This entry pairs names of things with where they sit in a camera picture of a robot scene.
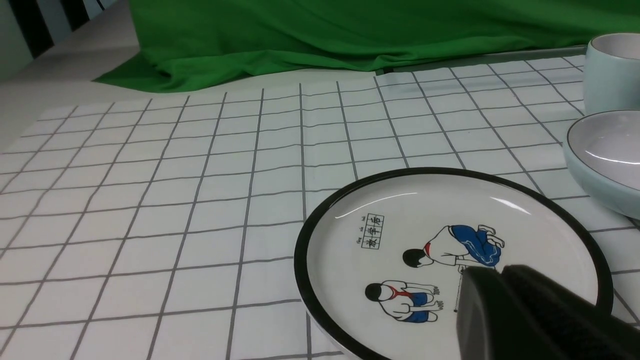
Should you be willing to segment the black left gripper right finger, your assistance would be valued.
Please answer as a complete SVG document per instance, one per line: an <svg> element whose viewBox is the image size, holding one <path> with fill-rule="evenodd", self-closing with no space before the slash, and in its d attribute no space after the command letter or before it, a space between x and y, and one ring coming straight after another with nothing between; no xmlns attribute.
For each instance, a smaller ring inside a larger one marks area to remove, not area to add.
<svg viewBox="0 0 640 360"><path fill-rule="evenodd" d="M639 331L526 265L502 271L542 333L568 360L637 360Z"/></svg>

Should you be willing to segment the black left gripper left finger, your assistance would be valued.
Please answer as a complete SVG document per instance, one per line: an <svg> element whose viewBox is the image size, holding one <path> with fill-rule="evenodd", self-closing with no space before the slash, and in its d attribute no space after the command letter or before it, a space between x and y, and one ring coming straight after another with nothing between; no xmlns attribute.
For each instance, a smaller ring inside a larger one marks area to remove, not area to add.
<svg viewBox="0 0 640 360"><path fill-rule="evenodd" d="M561 352L490 268L462 272L455 322L462 360L559 360Z"/></svg>

